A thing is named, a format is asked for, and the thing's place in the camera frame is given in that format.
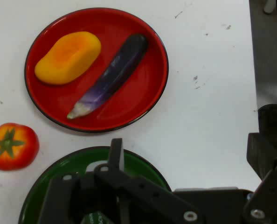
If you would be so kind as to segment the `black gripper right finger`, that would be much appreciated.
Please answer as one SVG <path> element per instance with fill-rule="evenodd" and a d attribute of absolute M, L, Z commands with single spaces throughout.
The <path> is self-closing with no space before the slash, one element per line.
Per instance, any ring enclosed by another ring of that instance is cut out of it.
<path fill-rule="evenodd" d="M 277 149 L 260 133 L 249 133 L 247 161 L 262 182 L 243 208 L 248 224 L 277 224 Z"/>

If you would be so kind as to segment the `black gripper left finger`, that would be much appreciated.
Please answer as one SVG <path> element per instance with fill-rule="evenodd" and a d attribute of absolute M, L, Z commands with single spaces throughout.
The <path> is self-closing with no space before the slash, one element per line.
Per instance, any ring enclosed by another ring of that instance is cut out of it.
<path fill-rule="evenodd" d="M 79 224 L 97 211 L 116 224 L 205 223 L 192 204 L 144 177 L 125 173 L 121 138 L 111 141 L 108 161 L 93 171 L 50 181 L 38 223 Z"/>

